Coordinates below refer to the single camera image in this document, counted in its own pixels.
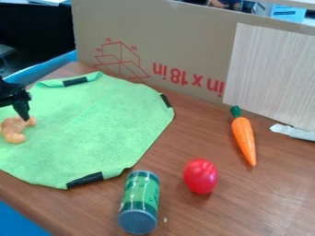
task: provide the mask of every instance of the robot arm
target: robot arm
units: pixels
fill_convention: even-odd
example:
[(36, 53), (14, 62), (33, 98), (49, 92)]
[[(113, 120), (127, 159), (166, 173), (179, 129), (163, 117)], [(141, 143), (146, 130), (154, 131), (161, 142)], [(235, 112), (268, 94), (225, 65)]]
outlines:
[(29, 119), (30, 94), (21, 84), (7, 83), (0, 76), (0, 108), (13, 106), (17, 114), (26, 122)]

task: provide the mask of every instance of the toy carrot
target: toy carrot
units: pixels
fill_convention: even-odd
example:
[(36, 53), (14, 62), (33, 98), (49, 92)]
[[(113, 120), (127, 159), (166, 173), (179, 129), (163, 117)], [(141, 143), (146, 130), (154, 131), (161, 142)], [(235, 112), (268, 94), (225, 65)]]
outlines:
[(238, 141), (239, 147), (243, 152), (246, 160), (250, 163), (251, 166), (255, 166), (256, 148), (251, 123), (247, 118), (240, 116), (239, 106), (232, 107), (230, 111), (235, 118), (232, 122), (232, 131), (234, 137)]

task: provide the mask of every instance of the green towel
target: green towel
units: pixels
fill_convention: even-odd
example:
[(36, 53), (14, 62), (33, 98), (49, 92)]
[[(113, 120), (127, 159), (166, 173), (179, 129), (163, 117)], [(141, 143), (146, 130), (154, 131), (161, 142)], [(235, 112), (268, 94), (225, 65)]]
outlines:
[[(174, 117), (163, 94), (101, 72), (42, 81), (30, 93), (38, 123), (23, 144), (0, 137), (0, 170), (61, 189), (134, 166)], [(0, 109), (0, 121), (13, 116)]]

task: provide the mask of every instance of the red ball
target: red ball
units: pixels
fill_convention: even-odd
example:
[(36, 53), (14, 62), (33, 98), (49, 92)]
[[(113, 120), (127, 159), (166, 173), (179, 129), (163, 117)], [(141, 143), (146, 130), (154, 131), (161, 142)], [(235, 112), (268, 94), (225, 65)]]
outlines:
[(216, 186), (216, 166), (207, 159), (192, 159), (184, 170), (183, 179), (189, 189), (199, 195), (209, 194)]

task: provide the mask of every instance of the can lid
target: can lid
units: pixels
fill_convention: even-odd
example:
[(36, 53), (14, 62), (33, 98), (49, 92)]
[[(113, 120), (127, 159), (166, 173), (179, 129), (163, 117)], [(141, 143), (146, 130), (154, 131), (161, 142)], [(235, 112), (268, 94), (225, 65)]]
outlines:
[(130, 177), (130, 175), (132, 175), (132, 174), (137, 174), (137, 173), (139, 173), (140, 175), (141, 175), (141, 174), (149, 174), (149, 175), (153, 176), (153, 179), (156, 180), (157, 183), (159, 184), (159, 178), (158, 178), (158, 176), (157, 176), (155, 173), (153, 173), (152, 171), (143, 171), (143, 170), (131, 171), (131, 172), (127, 175), (127, 179)]
[(119, 226), (132, 234), (147, 234), (156, 227), (157, 220), (144, 210), (126, 210), (118, 217)]

